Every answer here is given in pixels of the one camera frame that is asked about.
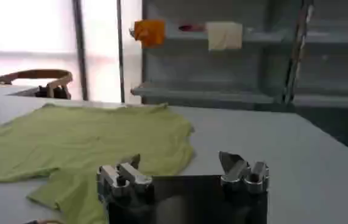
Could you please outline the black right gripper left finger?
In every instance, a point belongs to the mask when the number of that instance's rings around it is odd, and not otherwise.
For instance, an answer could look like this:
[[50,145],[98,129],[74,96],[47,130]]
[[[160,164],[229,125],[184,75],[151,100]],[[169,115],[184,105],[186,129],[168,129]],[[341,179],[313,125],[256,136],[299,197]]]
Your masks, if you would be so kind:
[[123,158],[115,166],[100,166],[96,173],[98,197],[125,197],[131,189],[146,193],[153,186],[153,178],[138,170],[140,161],[141,155],[137,153]]

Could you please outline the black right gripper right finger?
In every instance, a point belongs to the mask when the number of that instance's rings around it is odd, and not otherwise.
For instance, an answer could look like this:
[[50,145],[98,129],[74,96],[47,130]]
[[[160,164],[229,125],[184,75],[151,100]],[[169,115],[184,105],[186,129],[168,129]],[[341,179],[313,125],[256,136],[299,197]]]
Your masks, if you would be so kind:
[[221,185],[231,191],[246,191],[250,194],[263,194],[269,189],[269,167],[264,161],[252,166],[240,155],[219,152],[219,160],[224,174]]

